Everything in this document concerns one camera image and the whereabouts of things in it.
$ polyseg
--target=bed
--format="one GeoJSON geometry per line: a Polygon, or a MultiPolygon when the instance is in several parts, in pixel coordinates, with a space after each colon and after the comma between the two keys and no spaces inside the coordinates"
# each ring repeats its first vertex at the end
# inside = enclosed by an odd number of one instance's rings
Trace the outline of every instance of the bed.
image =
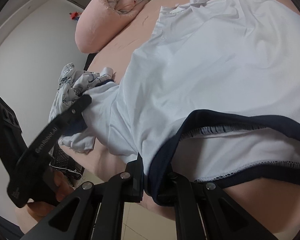
{"type": "MultiPolygon", "coordinates": [[[[115,71],[115,82],[119,83],[133,51],[150,38],[160,7],[173,7],[188,1],[151,0],[137,17],[96,55],[88,70],[100,72],[104,67],[111,67],[115,71]]],[[[277,1],[300,15],[291,0],[277,1]]],[[[125,163],[119,157],[111,155],[98,140],[95,142],[94,149],[87,155],[76,153],[64,146],[62,149],[103,181],[108,181],[113,175],[125,169],[125,163]]],[[[271,232],[300,228],[300,186],[298,185],[257,179],[227,188],[226,192],[271,232]]],[[[141,205],[169,219],[174,219],[173,208],[156,205],[146,194],[141,205]]]]}

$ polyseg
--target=red and blue toy figure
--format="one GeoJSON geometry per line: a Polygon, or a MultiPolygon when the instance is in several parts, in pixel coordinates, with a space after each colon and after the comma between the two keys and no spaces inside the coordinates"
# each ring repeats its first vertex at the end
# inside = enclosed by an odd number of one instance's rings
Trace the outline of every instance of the red and blue toy figure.
{"type": "Polygon", "coordinates": [[[73,12],[69,13],[71,20],[78,21],[80,18],[80,15],[82,14],[81,12],[73,12]]]}

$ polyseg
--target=black crate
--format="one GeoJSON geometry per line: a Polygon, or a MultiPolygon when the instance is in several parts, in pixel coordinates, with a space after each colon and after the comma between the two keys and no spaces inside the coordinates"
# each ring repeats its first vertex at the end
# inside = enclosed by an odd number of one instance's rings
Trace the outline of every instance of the black crate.
{"type": "Polygon", "coordinates": [[[62,171],[68,179],[81,179],[84,168],[76,163],[73,158],[67,155],[56,143],[52,151],[53,160],[51,161],[51,166],[62,171]]]}

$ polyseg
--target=rolled pink blanket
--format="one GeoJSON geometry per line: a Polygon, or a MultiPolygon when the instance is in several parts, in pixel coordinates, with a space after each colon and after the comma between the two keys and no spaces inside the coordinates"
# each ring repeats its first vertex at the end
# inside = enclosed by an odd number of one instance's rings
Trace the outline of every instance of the rolled pink blanket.
{"type": "Polygon", "coordinates": [[[147,2],[91,0],[80,16],[75,31],[75,42],[79,50],[83,53],[101,50],[138,15],[147,2]]]}

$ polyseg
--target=silver bolt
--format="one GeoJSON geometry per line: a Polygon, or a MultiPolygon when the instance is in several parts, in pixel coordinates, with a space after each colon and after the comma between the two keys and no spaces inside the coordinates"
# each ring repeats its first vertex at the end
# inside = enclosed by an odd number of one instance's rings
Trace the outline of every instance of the silver bolt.
{"type": "Polygon", "coordinates": [[[206,184],[206,188],[209,190],[214,190],[216,188],[216,184],[212,183],[212,182],[208,182],[206,184]]]}
{"type": "Polygon", "coordinates": [[[178,177],[178,175],[175,172],[169,172],[168,173],[168,177],[170,179],[176,179],[178,177]]]}
{"type": "Polygon", "coordinates": [[[91,182],[89,182],[89,181],[87,181],[87,182],[85,182],[85,183],[82,184],[82,188],[83,189],[91,189],[92,186],[93,186],[93,184],[91,182]]]}
{"type": "Polygon", "coordinates": [[[130,177],[130,173],[128,173],[128,172],[123,172],[123,173],[120,174],[120,177],[121,177],[122,179],[127,179],[127,178],[130,177]]]}

